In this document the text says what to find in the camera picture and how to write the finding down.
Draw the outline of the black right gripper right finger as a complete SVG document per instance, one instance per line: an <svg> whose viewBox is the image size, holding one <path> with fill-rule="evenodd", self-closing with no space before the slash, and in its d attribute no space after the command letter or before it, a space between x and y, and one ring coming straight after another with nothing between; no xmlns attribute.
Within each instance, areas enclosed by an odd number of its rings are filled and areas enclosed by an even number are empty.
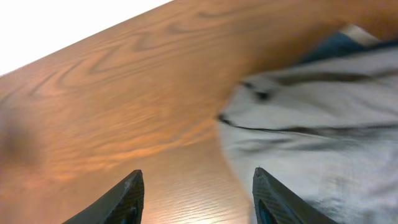
<svg viewBox="0 0 398 224"><path fill-rule="evenodd" d="M252 195L258 224L337 224L261 167L254 171Z"/></svg>

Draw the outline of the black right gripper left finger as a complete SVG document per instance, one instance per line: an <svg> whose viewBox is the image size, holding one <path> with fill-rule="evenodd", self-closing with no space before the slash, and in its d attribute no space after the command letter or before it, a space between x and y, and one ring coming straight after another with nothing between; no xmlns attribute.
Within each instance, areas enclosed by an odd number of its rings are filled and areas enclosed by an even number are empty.
<svg viewBox="0 0 398 224"><path fill-rule="evenodd" d="M138 169L63 224L140 224L143 209L144 180Z"/></svg>

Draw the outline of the grey shorts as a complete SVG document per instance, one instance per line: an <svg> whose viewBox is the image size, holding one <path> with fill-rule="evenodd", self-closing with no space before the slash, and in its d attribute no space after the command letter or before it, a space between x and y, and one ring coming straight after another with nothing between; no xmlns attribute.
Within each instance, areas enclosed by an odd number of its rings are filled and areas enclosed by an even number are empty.
<svg viewBox="0 0 398 224"><path fill-rule="evenodd" d="M338 223L397 222L397 48L245 79L217 118L244 189L262 167Z"/></svg>

